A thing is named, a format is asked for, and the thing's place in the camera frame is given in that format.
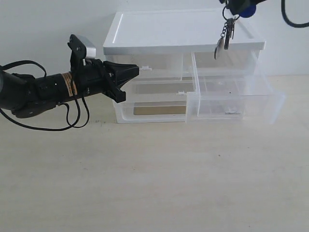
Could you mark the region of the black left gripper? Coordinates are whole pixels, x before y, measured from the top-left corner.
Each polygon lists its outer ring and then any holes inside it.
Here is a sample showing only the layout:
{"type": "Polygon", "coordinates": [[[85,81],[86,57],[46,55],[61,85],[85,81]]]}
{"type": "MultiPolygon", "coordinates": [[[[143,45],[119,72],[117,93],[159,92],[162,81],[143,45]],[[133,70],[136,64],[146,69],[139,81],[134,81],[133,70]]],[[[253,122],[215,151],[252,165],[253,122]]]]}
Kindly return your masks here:
{"type": "Polygon", "coordinates": [[[82,97],[102,93],[115,102],[124,102],[126,93],[120,88],[137,77],[136,64],[119,64],[100,59],[70,62],[69,96],[82,97]]]}

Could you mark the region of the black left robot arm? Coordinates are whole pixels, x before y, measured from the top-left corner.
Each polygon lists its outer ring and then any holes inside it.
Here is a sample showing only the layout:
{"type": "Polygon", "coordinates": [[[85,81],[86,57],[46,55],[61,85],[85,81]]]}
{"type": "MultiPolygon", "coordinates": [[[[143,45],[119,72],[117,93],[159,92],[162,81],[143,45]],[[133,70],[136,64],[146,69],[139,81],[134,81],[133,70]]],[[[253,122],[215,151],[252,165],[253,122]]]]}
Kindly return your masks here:
{"type": "Polygon", "coordinates": [[[116,103],[126,100],[121,90],[140,74],[135,64],[118,64],[100,59],[79,61],[69,72],[35,78],[30,74],[8,73],[13,67],[33,64],[17,61],[0,68],[0,107],[17,118],[30,118],[81,97],[103,94],[116,103]]]}

